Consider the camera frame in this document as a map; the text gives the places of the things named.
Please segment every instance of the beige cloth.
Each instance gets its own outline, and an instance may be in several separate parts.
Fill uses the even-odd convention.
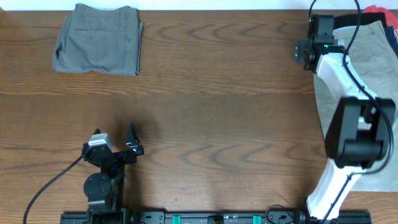
[[[344,42],[347,47],[353,36],[355,27],[334,30],[335,39]],[[361,26],[349,50],[351,62],[369,89],[375,91],[381,98],[392,98],[398,103],[398,58],[391,49],[384,28],[380,21]],[[323,80],[316,74],[313,76],[315,98],[323,135],[326,136],[338,101],[334,100]],[[394,145],[398,145],[398,113],[392,126]],[[379,167],[381,162],[375,162],[371,169]],[[353,190],[358,191],[398,191],[398,152],[392,156],[389,165],[380,173],[363,175]]]

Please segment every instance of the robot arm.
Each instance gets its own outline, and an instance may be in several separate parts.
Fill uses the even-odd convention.
[[[325,82],[334,99],[339,100],[325,136],[328,162],[317,187],[307,198],[308,214],[317,220],[338,218],[341,204],[361,176],[350,174],[365,173],[374,161],[383,159],[388,142],[386,127],[382,125],[379,112],[343,66],[345,48],[334,40],[333,20],[330,15],[311,16],[309,40],[296,42],[295,48],[296,61],[305,62],[305,69],[315,72]],[[369,90],[360,79],[349,56],[346,56],[346,63],[358,83],[384,108],[391,122],[394,102],[376,98],[375,92]],[[359,123],[367,123],[368,128],[358,128]]]

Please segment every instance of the wood grain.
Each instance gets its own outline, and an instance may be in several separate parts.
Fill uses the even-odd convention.
[[[0,22],[0,223],[80,155],[95,128],[125,149],[125,202],[169,211],[303,205],[326,164],[312,75],[293,60],[306,11],[141,11],[139,77],[52,70],[68,12],[7,12]],[[80,162],[36,201],[29,223],[85,211]],[[396,223],[398,193],[351,192],[348,209]]]

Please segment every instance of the white wall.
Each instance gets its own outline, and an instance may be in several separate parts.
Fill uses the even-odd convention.
[[[240,10],[308,9],[312,0],[0,0],[0,7],[14,10],[73,10],[76,3],[91,7],[136,7],[140,10]],[[372,4],[398,9],[398,0],[359,0],[364,9]],[[314,9],[356,9],[353,0],[318,0]]]

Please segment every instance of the wooden table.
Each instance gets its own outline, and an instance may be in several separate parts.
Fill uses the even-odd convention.
[[[139,77],[52,70],[68,12],[8,12],[0,22],[0,222],[21,223],[35,193],[95,128],[146,154],[126,168],[125,203],[168,211],[302,207],[326,164],[312,74],[294,62],[307,11],[141,11]],[[80,162],[29,223],[85,211]],[[398,193],[351,192],[348,209],[397,223]]]

